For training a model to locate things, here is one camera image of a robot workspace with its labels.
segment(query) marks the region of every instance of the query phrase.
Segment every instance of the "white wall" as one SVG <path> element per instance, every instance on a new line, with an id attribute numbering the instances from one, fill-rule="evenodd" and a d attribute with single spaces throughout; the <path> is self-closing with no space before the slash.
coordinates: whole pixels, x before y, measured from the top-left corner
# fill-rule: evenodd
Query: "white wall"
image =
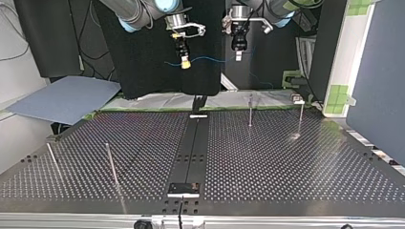
<path id="1" fill-rule="evenodd" d="M 330 73 L 330 82 L 324 108 L 328 106 L 331 85 L 348 85 L 348 95 L 352 96 L 367 35 L 369 34 L 370 24 L 373 19 L 373 12 L 374 5 L 371 5 L 366 15 L 345 17 Z M 346 105 L 342 114 L 326 114 L 324 111 L 324 115 L 327 117 L 346 117 L 348 108 L 349 105 Z"/>
<path id="2" fill-rule="evenodd" d="M 13 6 L 12 0 L 0 2 Z M 21 31 L 15 15 L 3 7 L 0 9 Z M 15 32 L 2 11 L 0 11 L 0 59 L 16 56 L 24 52 L 28 45 Z M 49 122 L 4 111 L 17 99 L 45 86 L 46 82 L 40 77 L 30 51 L 17 59 L 0 61 L 0 174 L 21 157 L 38 149 L 52 133 Z"/>

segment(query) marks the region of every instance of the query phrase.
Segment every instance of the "black cable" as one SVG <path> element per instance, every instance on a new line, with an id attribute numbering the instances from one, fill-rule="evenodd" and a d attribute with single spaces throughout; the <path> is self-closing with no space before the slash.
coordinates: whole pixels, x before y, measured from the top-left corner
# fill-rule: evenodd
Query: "black cable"
<path id="1" fill-rule="evenodd" d="M 301 59 L 301 64 L 303 66 L 303 75 L 304 75 L 304 78 L 307 80 L 307 84 L 310 89 L 310 92 L 313 94 L 313 97 L 316 99 L 318 104 L 321 106 L 322 110 L 324 110 L 324 105 L 322 104 L 321 100 L 319 100 L 319 98 L 316 96 L 314 90 L 312 89 L 312 87 L 309 83 L 309 78 L 308 78 L 307 74 L 305 73 L 305 69 L 304 69 L 304 59 L 303 59 L 303 55 L 301 54 L 301 41 L 299 39 L 299 38 L 301 38 L 301 20 L 302 20 L 302 18 L 303 18 L 303 14 L 301 14 L 300 20 L 298 23 L 298 26 L 299 26 L 299 28 L 298 28 L 298 50 L 300 51 L 300 59 Z"/>
<path id="2" fill-rule="evenodd" d="M 319 0 L 319 2 L 312 4 L 312 5 L 305 5 L 305 4 L 301 4 L 301 3 L 297 3 L 295 0 L 288 0 L 292 5 L 294 5 L 297 8 L 301 8 L 301 9 L 315 9 L 320 7 L 322 4 L 324 4 L 324 0 Z"/>
<path id="3" fill-rule="evenodd" d="M 71 0 L 69 0 L 69 7 L 71 8 L 71 15 L 73 15 L 73 13 L 72 13 L 72 6 L 71 6 L 71 3 L 70 3 L 70 2 L 71 2 Z M 107 52 L 103 53 L 103 54 L 100 55 L 100 56 L 93 57 L 93 56 L 90 56 L 89 54 L 87 54 L 87 53 L 86 53 L 85 51 L 83 51 L 83 49 L 81 48 L 81 38 L 83 37 L 84 31 L 85 31 L 85 29 L 86 29 L 87 19 L 89 18 L 89 13 L 90 13 L 90 10 L 91 10 L 91 9 L 92 9 L 92 1 L 89 1 L 89 6 L 87 7 L 86 14 L 84 15 L 83 25 L 81 26 L 80 33 L 79 33 L 78 38 L 77 38 L 77 46 L 78 46 L 80 52 L 81 52 L 84 56 L 86 56 L 87 58 L 92 59 L 92 60 L 99 60 L 99 59 L 101 59 L 102 57 L 104 57 L 105 55 L 107 55 L 107 54 L 110 53 L 110 52 L 107 51 Z"/>
<path id="4" fill-rule="evenodd" d="M 12 57 L 0 59 L 0 61 L 8 61 L 8 60 L 13 60 L 13 59 L 19 58 L 19 57 L 25 55 L 28 52 L 29 48 L 30 48 L 30 45 L 27 45 L 27 48 L 24 50 L 24 52 L 22 52 L 22 53 L 20 53 L 18 55 L 12 56 Z"/>
<path id="5" fill-rule="evenodd" d="M 179 211 L 179 228 L 180 229 L 182 229 L 181 209 L 182 209 L 182 200 L 181 200 L 180 211 Z"/>
<path id="6" fill-rule="evenodd" d="M 92 64 L 90 64 L 87 60 L 83 59 L 83 63 L 87 64 L 93 70 L 92 77 L 95 77 L 97 73 L 102 79 L 106 80 L 106 78 L 101 73 L 99 73 L 96 70 L 96 68 Z"/>
<path id="7" fill-rule="evenodd" d="M 244 28 L 244 27 L 246 26 L 246 24 L 249 23 L 250 18 L 252 18 L 253 14 L 259 12 L 259 10 L 260 10 L 263 6 L 264 6 L 264 3 L 262 2 L 262 4 L 260 4 L 260 6 L 259 6 L 256 10 L 253 10 L 253 11 L 250 13 L 250 15 L 247 17 L 247 20 L 246 20 L 246 21 L 244 22 L 244 24 L 242 25 L 242 28 Z"/>
<path id="8" fill-rule="evenodd" d="M 74 27 L 74 32 L 75 32 L 75 39 L 76 39 L 76 43 L 77 43 L 77 47 L 78 47 L 79 53 L 82 54 L 82 55 L 84 55 L 85 57 L 87 57 L 87 58 L 89 58 L 89 59 L 92 59 L 92 60 L 98 60 L 98 59 L 104 57 L 106 54 L 110 53 L 110 52 L 105 52 L 105 53 L 102 54 L 101 56 L 92 57 L 92 56 L 88 55 L 87 53 L 85 53 L 85 52 L 81 49 L 80 40 L 81 40 L 81 37 L 82 37 L 82 35 L 83 35 L 83 33 L 84 33 L 84 29 L 85 29 L 85 27 L 86 27 L 87 18 L 89 17 L 89 10 L 91 9 L 91 6 L 92 6 L 92 1 L 89 1 L 89 6 L 88 6 L 88 8 L 87 8 L 86 15 L 85 15 L 85 18 L 84 18 L 84 21 L 83 21 L 83 25 L 82 25 L 82 27 L 81 27 L 81 29 L 80 29 L 80 33 L 79 33 L 78 36 L 77 36 L 77 32 L 76 32 L 76 25 L 75 25 L 75 19 L 74 19 L 74 14 L 73 14 L 73 10 L 72 10 L 72 3 L 71 3 L 71 0 L 68 0 L 68 4 L 69 4 L 69 10 L 70 10 L 70 14 L 71 14 L 72 22 L 73 22 L 73 27 Z M 96 75 L 96 73 L 97 73 L 102 79 L 106 80 L 106 78 L 105 78 L 101 73 L 99 73 L 99 72 L 96 70 L 96 68 L 95 68 L 92 64 L 90 64 L 90 63 L 89 63 L 87 60 L 85 60 L 84 58 L 81 58 L 81 60 L 82 60 L 83 63 L 87 64 L 87 65 L 93 70 L 93 77 L 95 77 L 95 75 Z"/>

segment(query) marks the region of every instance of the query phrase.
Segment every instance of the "gray surface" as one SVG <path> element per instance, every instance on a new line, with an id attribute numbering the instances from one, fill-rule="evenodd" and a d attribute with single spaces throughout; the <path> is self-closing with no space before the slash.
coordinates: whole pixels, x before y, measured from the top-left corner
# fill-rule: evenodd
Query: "gray surface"
<path id="1" fill-rule="evenodd" d="M 405 1 L 375 5 L 369 36 L 354 87 L 348 124 L 372 144 L 405 164 L 403 9 Z"/>
<path id="2" fill-rule="evenodd" d="M 100 114 L 53 145 L 57 166 L 42 149 L 1 175 L 0 212 L 405 218 L 405 177 L 318 111 L 208 116 Z M 168 199 L 182 181 L 201 197 Z"/>
<path id="3" fill-rule="evenodd" d="M 210 113 L 199 126 L 206 168 L 192 165 L 188 180 L 205 173 L 203 196 L 190 200 L 199 215 L 405 218 L 405 177 L 333 121 L 305 111 L 300 126 L 299 110 L 258 111 L 249 128 L 248 114 Z"/>
<path id="4" fill-rule="evenodd" d="M 108 102 L 120 86 L 94 78 L 67 76 L 7 108 L 8 111 L 74 125 Z"/>
<path id="5" fill-rule="evenodd" d="M 187 118 L 100 114 L 53 145 L 57 166 L 45 153 L 0 176 L 0 211 L 161 214 L 171 208 L 163 202 Z M 105 143 L 111 145 L 119 190 Z"/>

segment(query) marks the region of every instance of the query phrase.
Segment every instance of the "green tape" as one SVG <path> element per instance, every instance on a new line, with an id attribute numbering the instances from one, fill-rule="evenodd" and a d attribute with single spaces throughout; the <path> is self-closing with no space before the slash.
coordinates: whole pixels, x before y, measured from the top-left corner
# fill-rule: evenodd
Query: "green tape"
<path id="1" fill-rule="evenodd" d="M 348 101 L 348 91 L 347 85 L 331 85 L 325 113 L 341 115 Z"/>
<path id="2" fill-rule="evenodd" d="M 371 4 L 372 0 L 351 0 L 348 16 L 367 15 Z"/>
<path id="3" fill-rule="evenodd" d="M 316 1 L 315 2 L 315 0 L 295 0 L 295 2 L 296 3 L 298 3 L 298 4 L 302 4 L 302 5 L 313 5 L 313 4 L 315 4 L 316 2 L 318 2 L 318 1 Z M 290 3 L 289 1 L 287 1 L 285 4 L 284 4 L 284 9 L 286 9 L 286 10 L 290 10 L 290 11 L 296 11 L 296 10 L 299 10 L 300 8 L 298 8 L 298 7 L 296 7 L 296 6 L 294 6 L 292 3 Z"/>
<path id="4" fill-rule="evenodd" d="M 291 85 L 290 83 L 286 82 L 287 77 L 295 77 L 295 78 L 301 78 L 301 71 L 295 70 L 295 71 L 284 71 L 283 72 L 283 82 L 282 82 L 282 87 L 283 88 L 300 88 L 299 85 Z"/>

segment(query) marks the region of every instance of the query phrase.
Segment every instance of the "cable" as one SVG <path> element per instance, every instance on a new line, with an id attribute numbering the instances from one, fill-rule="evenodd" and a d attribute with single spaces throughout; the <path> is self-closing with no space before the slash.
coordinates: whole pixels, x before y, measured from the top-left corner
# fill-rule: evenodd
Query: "cable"
<path id="1" fill-rule="evenodd" d="M 303 18 L 303 15 L 301 14 L 300 20 L 299 20 L 299 23 L 298 23 L 298 26 L 299 26 L 299 27 L 301 27 L 301 19 L 302 19 L 302 18 Z M 299 39 L 300 37 L 301 37 L 301 28 L 298 28 L 298 50 L 299 50 L 300 53 L 301 53 L 301 41 L 300 41 L 300 39 Z M 300 54 L 300 60 L 301 60 L 302 65 L 304 66 L 304 59 L 303 59 L 303 55 L 302 55 L 302 54 Z M 316 101 L 318 102 L 318 104 L 321 106 L 322 110 L 324 110 L 324 105 L 323 105 L 322 102 L 319 100 L 319 98 L 316 96 L 314 90 L 312 89 L 311 85 L 309 84 L 309 78 L 308 78 L 307 74 L 305 73 L 304 67 L 303 67 L 303 75 L 304 75 L 304 78 L 307 80 L 307 84 L 308 84 L 308 87 L 309 87 L 309 89 L 310 89 L 310 92 L 313 94 L 313 97 L 316 99 Z"/>
<path id="2" fill-rule="evenodd" d="M 297 8 L 310 10 L 310 9 L 315 9 L 315 8 L 322 6 L 322 4 L 324 4 L 325 0 L 319 0 L 319 2 L 312 4 L 312 5 L 305 5 L 305 4 L 297 3 L 295 0 L 288 0 L 288 1 Z"/>
<path id="3" fill-rule="evenodd" d="M 203 55 L 203 56 L 199 56 L 199 57 L 196 57 L 196 58 L 192 59 L 190 62 L 193 63 L 194 61 L 197 61 L 197 60 L 207 59 L 207 60 L 211 60 L 211 61 L 214 61 L 214 62 L 217 62 L 217 63 L 226 63 L 226 62 L 228 62 L 228 61 L 230 61 L 230 60 L 232 60 L 234 58 L 235 58 L 235 56 L 228 59 L 228 60 L 219 60 L 219 59 L 215 59 L 215 58 Z M 167 61 L 164 61 L 164 63 L 167 64 L 167 65 L 170 65 L 172 67 L 181 66 L 181 64 L 173 64 L 173 63 L 170 63 L 170 62 L 167 62 Z"/>
<path id="4" fill-rule="evenodd" d="M 101 73 L 99 73 L 96 70 L 96 68 L 92 64 L 90 64 L 87 60 L 83 59 L 83 63 L 87 64 L 93 70 L 92 77 L 95 77 L 97 73 L 102 79 L 106 80 L 106 78 Z"/>
<path id="5" fill-rule="evenodd" d="M 95 6 L 93 6 L 93 0 L 90 1 L 90 4 L 92 5 L 90 7 L 90 16 L 92 17 L 93 22 L 98 26 L 101 27 L 99 23 L 97 23 L 97 21 L 95 20 L 95 18 L 93 17 L 93 9 L 95 8 Z"/>
<path id="6" fill-rule="evenodd" d="M 93 0 L 89 2 L 89 6 L 87 7 L 86 14 L 84 15 L 84 21 L 83 21 L 83 25 L 81 26 L 80 33 L 79 33 L 79 35 L 78 35 L 77 45 L 78 45 L 78 48 L 79 48 L 80 52 L 81 52 L 84 56 L 86 56 L 87 58 L 92 59 L 92 60 L 98 60 L 98 59 L 101 59 L 102 57 L 104 57 L 105 55 L 107 55 L 107 54 L 110 53 L 110 52 L 107 51 L 107 52 L 103 53 L 103 54 L 100 55 L 100 56 L 93 57 L 93 56 L 90 56 L 89 54 L 87 54 L 87 53 L 86 53 L 85 51 L 83 51 L 83 49 L 81 48 L 81 38 L 82 38 L 83 33 L 84 33 L 84 30 L 85 30 L 85 28 L 86 28 L 87 19 L 89 18 L 89 14 L 91 13 L 92 5 L 93 5 Z"/>
<path id="7" fill-rule="evenodd" d="M 9 9 L 9 10 L 18 18 L 18 14 L 17 14 L 17 12 L 15 11 L 15 9 L 14 9 L 13 7 L 7 5 L 6 3 L 3 3 L 3 2 L 0 2 L 0 7 Z M 10 21 L 10 19 L 9 19 L 9 18 L 7 17 L 7 15 L 3 12 L 3 10 L 0 10 L 0 11 L 1 11 L 1 12 L 3 13 L 3 15 L 6 17 L 7 21 L 10 23 L 10 25 L 11 25 L 12 28 L 15 30 L 15 32 L 21 37 L 21 39 L 23 39 L 25 42 L 27 42 L 26 38 L 24 37 L 24 34 L 23 34 L 22 32 L 20 32 L 20 31 L 14 26 L 14 24 Z M 26 49 L 25 49 L 22 53 L 20 53 L 20 54 L 18 54 L 18 55 L 15 55 L 15 56 L 12 56 L 12 57 L 7 57 L 7 58 L 0 59 L 0 61 L 8 61 L 8 60 L 13 60 L 13 59 L 19 58 L 19 57 L 25 55 L 25 54 L 28 52 L 29 49 L 30 49 L 30 45 L 27 43 L 27 47 L 26 47 Z"/>
<path id="8" fill-rule="evenodd" d="M 116 71 L 116 67 L 113 67 L 113 69 L 110 71 L 108 74 L 107 80 L 111 81 L 111 77 L 113 77 L 113 73 Z"/>
<path id="9" fill-rule="evenodd" d="M 250 61 L 249 61 L 249 74 L 252 75 L 252 76 L 254 76 L 254 77 L 256 77 L 257 81 L 258 81 L 260 84 L 267 84 L 267 85 L 270 85 L 270 86 L 271 86 L 271 89 L 274 89 L 274 85 L 273 85 L 273 84 L 271 84 L 271 83 L 269 83 L 269 82 L 261 82 L 259 76 L 257 76 L 256 74 L 254 74 L 254 73 L 251 71 L 251 63 L 252 63 L 252 60 L 253 60 L 253 56 L 254 56 L 255 51 L 256 51 L 256 46 L 253 48 L 252 53 L 251 53 L 251 56 L 250 56 Z"/>
<path id="10" fill-rule="evenodd" d="M 77 43 L 77 47 L 78 47 L 79 53 L 82 54 L 82 55 L 84 55 L 85 57 L 91 59 L 91 60 L 98 60 L 98 59 L 101 59 L 102 57 L 104 57 L 105 55 L 107 55 L 108 53 L 110 53 L 109 51 L 107 51 L 107 52 L 103 53 L 103 54 L 100 55 L 100 56 L 92 57 L 92 56 L 88 55 L 85 51 L 83 51 L 83 50 L 81 49 L 81 45 L 80 45 L 81 37 L 82 37 L 82 35 L 83 35 L 83 33 L 84 33 L 84 29 L 85 29 L 86 24 L 87 24 L 87 19 L 88 19 L 88 17 L 89 17 L 89 13 L 91 13 L 91 6 L 93 5 L 93 0 L 89 1 L 89 6 L 88 6 L 88 8 L 87 8 L 87 10 L 86 10 L 86 14 L 85 14 L 85 17 L 84 17 L 83 25 L 82 25 L 82 27 L 81 27 L 81 29 L 80 29 L 80 33 L 79 33 L 78 36 L 77 36 L 77 32 L 76 32 L 76 25 L 75 25 L 75 19 L 74 19 L 74 15 L 73 15 L 71 0 L 68 0 L 68 4 L 69 4 L 70 14 L 71 14 L 71 17 L 72 17 L 72 22 L 73 22 L 74 31 L 75 31 L 75 38 L 76 38 L 76 43 Z M 87 65 L 93 70 L 93 75 L 92 75 L 92 77 L 95 77 L 95 76 L 96 76 L 96 73 L 97 73 L 102 79 L 106 80 L 106 78 L 105 78 L 101 73 L 99 73 L 99 72 L 96 70 L 96 68 L 95 68 L 92 64 L 90 64 L 86 59 L 81 58 L 81 60 L 82 60 L 83 63 L 87 64 Z"/>
<path id="11" fill-rule="evenodd" d="M 145 9 L 146 13 L 149 16 L 149 20 L 150 20 L 150 25 L 149 26 L 145 26 L 147 29 L 151 30 L 153 29 L 153 16 L 151 11 L 149 10 L 149 8 L 147 7 L 148 3 L 145 2 L 144 0 L 138 0 L 138 2 L 143 6 L 143 8 Z"/>
<path id="12" fill-rule="evenodd" d="M 10 10 L 10 11 L 15 15 L 15 17 L 18 18 L 18 13 L 17 13 L 17 11 L 16 11 L 12 6 L 10 6 L 10 5 L 8 5 L 8 4 L 4 3 L 4 2 L 0 2 L 0 7 L 3 7 L 3 8 L 6 8 L 6 9 Z M 14 24 L 10 21 L 10 19 L 9 19 L 9 18 L 7 17 L 7 15 L 3 12 L 3 10 L 1 10 L 1 11 L 2 11 L 3 15 L 6 17 L 7 21 L 8 21 L 8 22 L 10 23 L 10 25 L 12 26 L 12 28 L 18 33 L 18 35 L 19 35 L 24 41 L 26 41 L 26 38 L 25 38 L 23 32 L 19 31 L 19 30 L 14 26 Z"/>
<path id="13" fill-rule="evenodd" d="M 30 45 L 27 45 L 27 48 L 21 54 L 18 54 L 16 56 L 9 57 L 9 58 L 0 59 L 0 61 L 7 61 L 7 60 L 13 60 L 13 59 L 19 58 L 19 57 L 25 55 L 29 49 L 30 49 Z"/>

